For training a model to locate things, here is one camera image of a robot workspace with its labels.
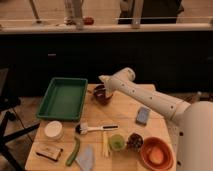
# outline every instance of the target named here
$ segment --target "floor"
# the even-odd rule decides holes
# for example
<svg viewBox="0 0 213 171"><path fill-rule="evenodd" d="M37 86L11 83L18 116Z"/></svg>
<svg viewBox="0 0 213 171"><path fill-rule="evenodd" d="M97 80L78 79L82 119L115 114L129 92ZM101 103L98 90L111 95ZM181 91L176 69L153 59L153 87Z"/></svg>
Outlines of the floor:
<svg viewBox="0 0 213 171"><path fill-rule="evenodd" d="M63 0L34 0L43 24L63 24ZM120 14L119 0L84 0L83 15L93 17L96 25L116 24ZM213 18L212 0L182 0L184 11L178 23L207 23ZM34 16L29 0L0 0L0 24L5 27L32 26Z"/></svg>
<svg viewBox="0 0 213 171"><path fill-rule="evenodd" d="M198 95L200 93L169 93L172 96L185 99L189 102L195 102L198 100ZM209 93L202 93L202 98L209 99ZM14 110L10 110L11 112L15 112L24 125L24 127L28 127L34 125L39 122L36 118L35 113L38 109L39 104L41 103L42 97L22 97L21 105L15 107ZM0 120L5 112L2 112L0 115ZM177 152L178 147L178 127L175 126L170 121L166 121L170 138L172 140L172 145L175 153ZM22 129L20 121L17 119L15 121L9 122L9 125L6 130L6 134L10 134L16 130ZM27 156L29 154L31 148L31 139L33 140L35 137L36 131L31 132L28 136L24 135L14 141L9 142L7 145L9 147L10 152L16 158L16 160L21 164L21 166L25 166L25 162ZM5 160L3 156L0 155L0 171L14 171L15 169Z"/></svg>

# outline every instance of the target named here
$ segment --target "small bowl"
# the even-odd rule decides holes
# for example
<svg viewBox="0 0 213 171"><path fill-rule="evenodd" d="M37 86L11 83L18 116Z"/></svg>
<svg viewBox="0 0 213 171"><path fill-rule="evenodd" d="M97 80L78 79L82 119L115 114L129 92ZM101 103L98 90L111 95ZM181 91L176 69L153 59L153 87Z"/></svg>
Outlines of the small bowl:
<svg viewBox="0 0 213 171"><path fill-rule="evenodd" d="M107 105L112 97L112 94L109 97L106 97L106 89L103 84L100 84L94 88L93 96L102 105Z"/></svg>
<svg viewBox="0 0 213 171"><path fill-rule="evenodd" d="M109 137L109 146L113 151L121 151L125 148L125 139L120 134Z"/></svg>
<svg viewBox="0 0 213 171"><path fill-rule="evenodd" d="M145 166L153 171L169 170L174 162L168 145L157 137L144 140L140 155Z"/></svg>

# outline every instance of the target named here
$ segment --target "cable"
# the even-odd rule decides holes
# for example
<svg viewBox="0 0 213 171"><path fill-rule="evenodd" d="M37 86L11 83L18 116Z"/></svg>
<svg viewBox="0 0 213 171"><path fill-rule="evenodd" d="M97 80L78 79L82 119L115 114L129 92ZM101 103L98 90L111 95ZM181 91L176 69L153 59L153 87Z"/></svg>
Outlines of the cable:
<svg viewBox="0 0 213 171"><path fill-rule="evenodd" d="M19 117L18 113L15 111L15 109L14 109L14 108L12 108L12 110L13 110L13 112L15 113L15 115L16 115L16 117L17 117L17 119L20 121L21 126L22 126L22 127L23 127L23 129L25 130L26 128L25 128L25 126L24 126L24 124L23 124L23 122L22 122L21 118ZM29 134L28 134L28 133L27 133L27 137L29 138L29 140L31 141L31 143L33 143L33 140L32 140L32 138L29 136Z"/></svg>

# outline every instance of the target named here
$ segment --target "small cup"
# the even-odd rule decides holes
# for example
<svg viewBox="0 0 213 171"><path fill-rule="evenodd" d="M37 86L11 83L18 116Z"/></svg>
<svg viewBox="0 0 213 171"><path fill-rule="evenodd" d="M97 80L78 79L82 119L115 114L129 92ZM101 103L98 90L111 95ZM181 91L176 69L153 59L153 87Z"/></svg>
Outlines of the small cup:
<svg viewBox="0 0 213 171"><path fill-rule="evenodd" d="M94 88L93 96L102 105L107 105L112 97L112 94L109 97L106 97L106 88L103 84L100 84Z"/></svg>
<svg viewBox="0 0 213 171"><path fill-rule="evenodd" d="M125 148L125 139L120 134L109 137L109 145L113 151L121 151Z"/></svg>

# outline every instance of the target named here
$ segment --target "black chair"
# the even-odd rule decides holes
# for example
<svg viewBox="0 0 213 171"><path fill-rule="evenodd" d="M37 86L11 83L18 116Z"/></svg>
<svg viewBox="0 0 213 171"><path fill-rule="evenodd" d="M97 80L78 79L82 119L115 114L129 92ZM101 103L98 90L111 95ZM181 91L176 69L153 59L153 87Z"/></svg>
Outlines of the black chair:
<svg viewBox="0 0 213 171"><path fill-rule="evenodd" d="M8 69L0 69L0 113L2 111L8 110L10 108L14 108L17 105L21 104L20 99L14 96L9 91L9 88L7 86L8 71L9 71ZM2 122L0 124L0 153L10 162L10 164L16 170L21 171L24 169L20 166L20 164L15 160L15 158L9 152L9 149L6 146L6 143L37 129L39 127L39 124L35 124L28 128L23 128L22 130L16 131L9 135L4 135L8 120L13 121L15 119L16 119L16 116L13 113L6 111L2 119Z"/></svg>

